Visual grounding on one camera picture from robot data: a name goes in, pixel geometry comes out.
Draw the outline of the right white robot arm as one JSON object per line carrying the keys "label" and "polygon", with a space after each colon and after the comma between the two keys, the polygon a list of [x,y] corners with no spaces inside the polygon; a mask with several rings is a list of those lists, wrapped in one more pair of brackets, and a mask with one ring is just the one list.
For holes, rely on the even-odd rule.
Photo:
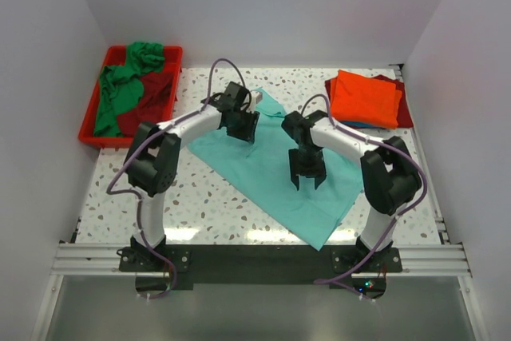
{"label": "right white robot arm", "polygon": [[288,151],[291,182],[314,180],[318,188],[327,178],[323,150],[329,149],[359,165],[363,191],[370,205],[366,226],[357,238],[355,260],[372,272],[384,261],[383,249],[392,243],[397,215],[403,213],[419,191],[426,190],[421,169],[410,156],[402,138],[383,140],[364,136],[345,125],[335,125],[327,113],[308,116],[295,111],[282,123],[283,131],[297,144]]}

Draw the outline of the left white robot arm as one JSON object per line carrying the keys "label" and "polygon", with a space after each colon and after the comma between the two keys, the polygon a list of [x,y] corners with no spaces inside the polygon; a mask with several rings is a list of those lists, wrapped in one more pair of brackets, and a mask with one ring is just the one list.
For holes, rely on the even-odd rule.
{"label": "left white robot arm", "polygon": [[164,195],[176,178],[181,149],[218,129],[252,144],[259,120],[256,106],[262,99],[260,91],[230,82],[225,91],[204,99],[201,107],[182,117],[139,124],[125,159],[125,173],[141,195],[133,241],[142,245],[137,261],[146,270],[156,271],[165,262],[165,251],[158,247],[165,243]]}

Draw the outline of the teal t shirt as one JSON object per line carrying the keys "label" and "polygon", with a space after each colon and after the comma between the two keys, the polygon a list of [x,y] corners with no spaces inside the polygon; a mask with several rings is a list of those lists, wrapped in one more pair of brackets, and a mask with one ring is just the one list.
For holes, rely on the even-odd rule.
{"label": "teal t shirt", "polygon": [[264,93],[256,109],[254,143],[219,129],[192,141],[188,149],[279,224],[319,250],[362,191],[360,168],[326,149],[326,180],[316,186],[306,179],[295,187],[288,157],[295,142],[281,127],[284,107]]}

